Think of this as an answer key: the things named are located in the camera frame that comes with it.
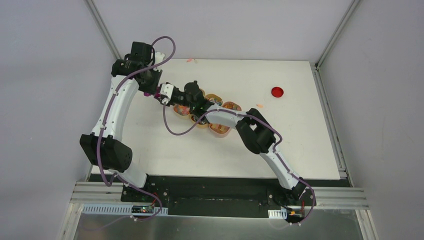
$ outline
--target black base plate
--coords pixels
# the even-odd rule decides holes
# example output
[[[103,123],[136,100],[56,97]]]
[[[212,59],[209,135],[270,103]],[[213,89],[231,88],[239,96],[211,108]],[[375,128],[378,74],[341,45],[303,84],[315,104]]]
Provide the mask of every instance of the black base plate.
[[[90,181],[101,181],[101,177],[92,174]],[[347,179],[306,182],[313,187],[350,187]],[[278,210],[282,204],[302,203],[287,199],[288,192],[277,179],[150,175],[144,190],[156,193],[169,215],[179,216],[268,218],[268,210]],[[122,202],[153,201],[130,187],[124,186],[123,191],[126,194],[121,195]],[[310,195],[307,189],[301,198],[306,206],[312,204]]]

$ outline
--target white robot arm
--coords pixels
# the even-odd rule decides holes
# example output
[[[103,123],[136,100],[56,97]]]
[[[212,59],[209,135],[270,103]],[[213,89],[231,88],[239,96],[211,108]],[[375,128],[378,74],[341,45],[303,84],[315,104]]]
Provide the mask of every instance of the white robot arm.
[[[136,75],[133,79],[123,83],[116,91],[117,86],[128,74],[152,65],[154,62],[163,61],[164,54],[154,53],[152,50],[152,46],[146,43],[133,42],[131,53],[127,54],[125,59],[117,60],[113,65],[110,91],[101,117],[91,134],[83,134],[80,138],[80,145],[89,161],[93,165],[98,165],[97,142],[101,130],[103,130],[100,145],[103,168],[120,175],[121,178],[138,188],[144,187],[148,175],[132,161],[131,149],[121,143],[130,103],[136,92],[142,91],[147,96],[153,95],[163,105],[179,104],[190,107],[190,112],[202,121],[236,129],[244,145],[268,163],[280,185],[284,189],[290,190],[293,197],[298,200],[306,186],[298,180],[300,176],[290,168],[286,160],[282,157],[279,158],[282,155],[280,150],[275,147],[275,134],[260,123],[268,124],[256,109],[234,111],[216,105],[203,97],[196,81],[187,83],[184,91],[180,91],[169,83],[159,85],[162,70],[158,68]],[[103,116],[107,112],[108,117],[104,124]]]

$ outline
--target food container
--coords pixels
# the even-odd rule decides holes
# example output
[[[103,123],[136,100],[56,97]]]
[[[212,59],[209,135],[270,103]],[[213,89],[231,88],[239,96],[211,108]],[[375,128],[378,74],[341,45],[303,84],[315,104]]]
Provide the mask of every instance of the food container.
[[[241,111],[242,110],[242,108],[238,104],[236,104],[232,101],[225,102],[222,105],[222,107],[226,108],[226,109],[235,110],[235,111]],[[215,137],[223,138],[223,137],[228,135],[231,128],[228,127],[228,126],[224,126],[222,124],[209,123],[209,130]]]
[[[223,104],[223,99],[213,93],[207,94],[206,96],[204,96],[204,98],[215,104],[218,104],[219,106],[222,106]]]
[[[194,116],[193,114],[190,114],[190,120],[193,124],[195,124],[195,122],[198,120],[196,116]],[[196,126],[200,129],[205,129],[208,127],[208,123],[204,122],[204,121],[200,121],[198,124],[196,124]]]
[[[173,106],[173,111],[182,119],[190,118],[190,108],[188,106],[181,106],[181,105],[175,104],[175,106]]]

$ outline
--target metal sheet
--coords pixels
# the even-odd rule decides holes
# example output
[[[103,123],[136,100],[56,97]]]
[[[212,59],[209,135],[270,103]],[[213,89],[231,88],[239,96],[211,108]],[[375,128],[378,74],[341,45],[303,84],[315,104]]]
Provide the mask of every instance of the metal sheet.
[[[84,214],[81,224],[85,228],[98,228],[119,217]],[[134,222],[125,218],[99,231],[85,231],[78,227],[75,239],[362,240],[363,237],[354,210],[317,209],[301,226],[288,226],[282,219],[167,216]]]

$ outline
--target red disc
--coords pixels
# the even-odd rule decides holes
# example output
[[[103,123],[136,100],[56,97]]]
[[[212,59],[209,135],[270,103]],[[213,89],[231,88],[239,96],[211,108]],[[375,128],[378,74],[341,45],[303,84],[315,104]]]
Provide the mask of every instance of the red disc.
[[[281,87],[275,86],[272,88],[271,94],[276,98],[280,98],[284,94],[284,91]]]

